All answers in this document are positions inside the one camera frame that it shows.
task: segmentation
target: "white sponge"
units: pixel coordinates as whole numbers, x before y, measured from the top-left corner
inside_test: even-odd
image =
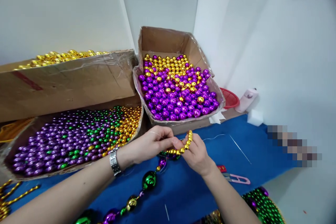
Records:
[[[247,122],[257,127],[260,126],[264,122],[262,112],[259,112],[257,110],[251,110],[248,113]]]

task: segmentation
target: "forearm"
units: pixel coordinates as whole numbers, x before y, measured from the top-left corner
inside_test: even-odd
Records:
[[[132,164],[126,149],[117,152],[122,170]],[[113,180],[107,155],[42,193],[9,215],[3,224],[72,223]]]
[[[203,179],[214,196],[226,224],[260,224],[257,216],[225,179],[215,164],[213,164],[211,172]]]

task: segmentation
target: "white tissue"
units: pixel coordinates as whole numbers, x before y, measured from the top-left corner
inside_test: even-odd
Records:
[[[215,124],[215,123],[220,124],[221,123],[220,121],[225,119],[225,117],[222,115],[222,112],[224,111],[226,111],[226,109],[223,108],[217,114],[214,114],[213,116],[209,117],[209,122],[211,124]]]
[[[247,122],[257,127],[260,126],[264,122],[262,112],[259,112],[257,110],[251,110],[248,113]]]

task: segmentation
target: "pink bottle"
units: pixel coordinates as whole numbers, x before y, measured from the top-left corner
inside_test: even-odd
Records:
[[[239,106],[235,107],[234,109],[239,113],[243,113],[251,105],[254,99],[257,98],[258,94],[259,93],[255,88],[247,89],[244,95],[240,98]]]

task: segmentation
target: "pile of beads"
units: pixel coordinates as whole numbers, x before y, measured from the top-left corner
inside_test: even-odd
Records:
[[[33,187],[32,189],[29,189],[28,191],[26,191],[25,193],[21,194],[19,197],[11,200],[11,201],[7,201],[5,202],[5,199],[11,195],[20,185],[22,182],[19,182],[17,183],[8,193],[4,193],[4,189],[6,188],[6,186],[10,185],[12,183],[11,180],[8,180],[5,184],[3,184],[1,187],[0,187],[0,221],[2,221],[3,219],[5,219],[11,209],[9,208],[9,206],[11,204],[13,204],[14,202],[18,201],[19,199],[23,198],[24,196],[26,196],[28,193],[32,192],[32,191],[35,191],[36,189],[40,188],[40,186],[35,186]]]
[[[264,187],[258,187],[244,194],[243,199],[258,216],[261,223],[286,223],[280,210],[268,196]]]
[[[33,177],[100,159],[134,137],[140,116],[141,107],[63,112],[18,148],[13,171]]]
[[[190,142],[193,140],[193,132],[189,131],[188,132],[188,144],[184,146],[184,148],[180,149],[184,152],[184,149],[188,149]],[[112,224],[114,223],[120,216],[125,216],[128,212],[132,212],[135,207],[138,204],[138,200],[145,194],[147,191],[151,191],[154,189],[156,185],[156,173],[161,171],[167,164],[167,159],[178,159],[177,155],[174,153],[171,153],[170,151],[166,153],[166,155],[159,155],[160,160],[159,164],[156,167],[155,171],[148,171],[142,178],[142,190],[140,191],[139,195],[132,195],[129,197],[126,206],[123,207],[121,210],[118,210],[116,208],[110,209],[107,214],[104,217],[103,224]]]
[[[215,111],[219,102],[216,92],[206,85],[208,69],[194,68],[186,55],[161,58],[146,54],[143,75],[138,79],[153,118],[160,121],[179,121],[197,118]]]
[[[59,54],[58,52],[51,51],[44,55],[37,55],[36,59],[32,60],[27,65],[20,65],[18,68],[13,70],[22,70],[34,67],[44,67],[53,64],[59,64],[66,61],[76,60],[79,58],[87,58],[91,56],[101,55],[101,54],[108,54],[110,52],[94,52],[92,50],[89,51],[81,51],[77,52],[75,50],[69,50],[66,53]]]

